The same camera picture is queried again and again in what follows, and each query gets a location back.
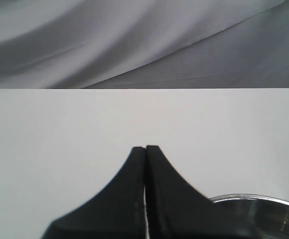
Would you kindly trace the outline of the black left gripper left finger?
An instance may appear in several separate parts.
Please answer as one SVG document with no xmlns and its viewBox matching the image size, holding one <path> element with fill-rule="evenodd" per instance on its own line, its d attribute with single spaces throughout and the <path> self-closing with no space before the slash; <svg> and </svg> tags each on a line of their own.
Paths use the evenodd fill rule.
<svg viewBox="0 0 289 239">
<path fill-rule="evenodd" d="M 145 149 L 132 148 L 114 178 L 92 199 L 54 220 L 45 239 L 144 239 Z"/>
</svg>

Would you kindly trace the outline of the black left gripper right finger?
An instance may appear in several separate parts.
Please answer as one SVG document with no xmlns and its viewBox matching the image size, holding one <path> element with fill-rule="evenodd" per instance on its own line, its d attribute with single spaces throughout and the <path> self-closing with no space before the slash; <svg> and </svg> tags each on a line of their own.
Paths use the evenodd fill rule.
<svg viewBox="0 0 289 239">
<path fill-rule="evenodd" d="M 152 239 L 258 239 L 248 220 L 192 187 L 158 146 L 146 147 L 145 198 Z"/>
</svg>

